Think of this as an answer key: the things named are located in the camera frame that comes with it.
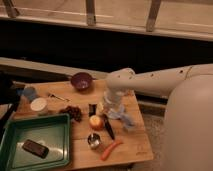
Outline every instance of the fork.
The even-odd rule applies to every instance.
[[[54,95],[54,94],[52,94],[52,93],[49,93],[49,92],[47,92],[47,96],[48,96],[48,97],[54,97],[54,98],[57,98],[57,99],[59,99],[59,100],[63,100],[63,101],[66,101],[66,102],[69,102],[69,101],[70,101],[69,99],[65,99],[65,98],[63,98],[63,97],[56,96],[56,95]]]

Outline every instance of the black object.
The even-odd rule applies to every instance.
[[[89,104],[89,117],[96,114],[96,104]]]
[[[13,111],[16,111],[18,108],[19,102],[13,103],[10,108],[8,108],[7,112],[3,115],[3,117],[0,119],[0,142],[2,140],[3,134],[4,134],[4,126],[7,123],[8,119],[10,118]]]
[[[115,135],[114,135],[114,132],[112,130],[112,127],[109,123],[109,120],[108,120],[108,117],[106,114],[103,114],[103,119],[104,119],[104,126],[107,130],[107,132],[109,133],[110,137],[114,140],[115,139]]]
[[[49,149],[47,147],[29,139],[24,142],[22,148],[43,159],[47,156],[49,152]]]

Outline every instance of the utensil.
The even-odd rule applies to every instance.
[[[54,97],[54,98],[57,98],[57,99],[59,99],[59,100],[63,100],[63,101],[66,101],[66,102],[69,102],[69,101],[70,101],[69,99],[65,99],[65,98],[63,98],[63,97],[56,96],[56,95],[54,95],[54,94],[52,94],[52,93],[49,93],[49,92],[47,92],[47,96],[48,96],[48,97]]]
[[[109,133],[110,137],[111,137],[113,140],[115,140],[114,132],[113,132],[113,130],[112,130],[112,127],[111,127],[111,125],[110,125],[110,123],[109,123],[109,120],[108,120],[108,117],[107,117],[106,114],[103,114],[103,120],[104,120],[104,126],[105,126],[107,132]]]

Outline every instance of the cup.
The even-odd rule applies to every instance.
[[[38,98],[38,95],[36,93],[36,89],[34,87],[27,87],[23,90],[22,94],[30,101],[32,102],[34,99]]]
[[[36,112],[38,115],[47,114],[48,112],[47,100],[43,97],[36,98],[31,102],[30,108],[32,111]]]
[[[89,104],[89,117],[96,114],[96,104]]]

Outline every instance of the toy fruit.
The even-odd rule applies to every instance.
[[[104,122],[103,122],[102,118],[98,115],[92,115],[89,118],[89,124],[90,124],[91,128],[96,131],[102,130],[104,127]]]

